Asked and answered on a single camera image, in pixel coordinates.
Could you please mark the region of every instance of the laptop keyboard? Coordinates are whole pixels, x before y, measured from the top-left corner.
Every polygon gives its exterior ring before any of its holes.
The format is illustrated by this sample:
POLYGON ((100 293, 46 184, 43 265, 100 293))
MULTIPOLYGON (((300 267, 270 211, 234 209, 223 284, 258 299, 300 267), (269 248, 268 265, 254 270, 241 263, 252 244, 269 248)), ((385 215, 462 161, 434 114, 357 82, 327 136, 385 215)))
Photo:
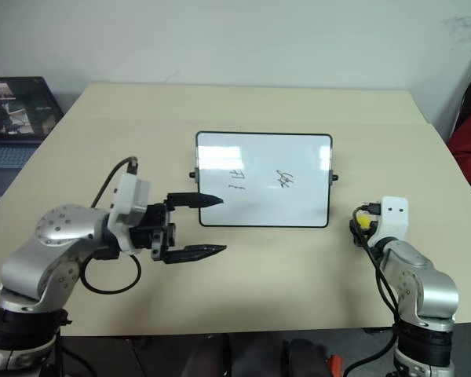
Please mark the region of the laptop keyboard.
POLYGON ((36 150, 36 147, 0 147, 0 168, 20 169, 36 150))

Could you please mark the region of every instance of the black whiteboard frame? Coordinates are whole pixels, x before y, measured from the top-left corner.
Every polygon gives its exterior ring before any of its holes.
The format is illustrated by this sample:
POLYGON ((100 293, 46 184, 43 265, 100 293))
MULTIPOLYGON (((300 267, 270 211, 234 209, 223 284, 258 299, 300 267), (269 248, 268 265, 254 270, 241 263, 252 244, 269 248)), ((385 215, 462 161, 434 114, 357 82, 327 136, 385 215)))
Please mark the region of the black whiteboard frame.
POLYGON ((199 134, 244 134, 244 135, 283 135, 283 136, 327 136, 330 138, 330 179, 328 180, 328 200, 327 200, 327 222, 323 226, 303 226, 303 225, 207 225, 201 220, 201 209, 199 208, 199 224, 207 228, 326 228, 330 223, 330 193, 333 173, 333 138, 330 134, 300 134, 300 133, 280 133, 280 132, 236 132, 236 131, 199 131, 195 134, 195 169, 197 171, 197 192, 201 193, 201 178, 199 170, 199 134))

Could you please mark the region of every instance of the whiteboard stand clip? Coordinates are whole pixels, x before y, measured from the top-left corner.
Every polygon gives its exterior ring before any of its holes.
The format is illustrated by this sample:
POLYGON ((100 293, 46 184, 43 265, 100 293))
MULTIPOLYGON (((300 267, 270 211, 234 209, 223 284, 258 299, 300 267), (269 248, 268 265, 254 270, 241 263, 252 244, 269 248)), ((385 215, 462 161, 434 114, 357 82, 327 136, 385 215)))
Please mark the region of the whiteboard stand clip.
POLYGON ((333 174, 333 171, 330 170, 330 185, 332 185, 334 181, 338 181, 338 175, 333 174))
POLYGON ((190 173, 188 173, 188 177, 192 178, 195 181, 195 183, 199 183, 199 168, 196 167, 194 171, 191 171, 190 173))

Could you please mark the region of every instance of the laptop screen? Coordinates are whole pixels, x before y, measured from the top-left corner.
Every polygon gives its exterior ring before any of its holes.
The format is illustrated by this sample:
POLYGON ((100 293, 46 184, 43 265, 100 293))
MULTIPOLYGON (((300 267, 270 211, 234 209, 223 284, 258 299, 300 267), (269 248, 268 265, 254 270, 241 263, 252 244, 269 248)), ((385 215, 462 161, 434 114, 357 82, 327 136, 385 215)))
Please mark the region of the laptop screen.
POLYGON ((42 77, 0 78, 0 140, 43 140, 62 116, 42 77))

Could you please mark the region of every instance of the orange object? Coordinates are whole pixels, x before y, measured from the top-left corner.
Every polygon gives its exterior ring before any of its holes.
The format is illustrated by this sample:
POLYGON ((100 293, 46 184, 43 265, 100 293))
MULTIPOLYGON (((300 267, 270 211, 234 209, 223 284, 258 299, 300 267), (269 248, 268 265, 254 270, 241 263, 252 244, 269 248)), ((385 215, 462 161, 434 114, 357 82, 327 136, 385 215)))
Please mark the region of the orange object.
POLYGON ((342 377, 342 358, 338 355, 332 355, 327 360, 328 367, 333 377, 342 377))

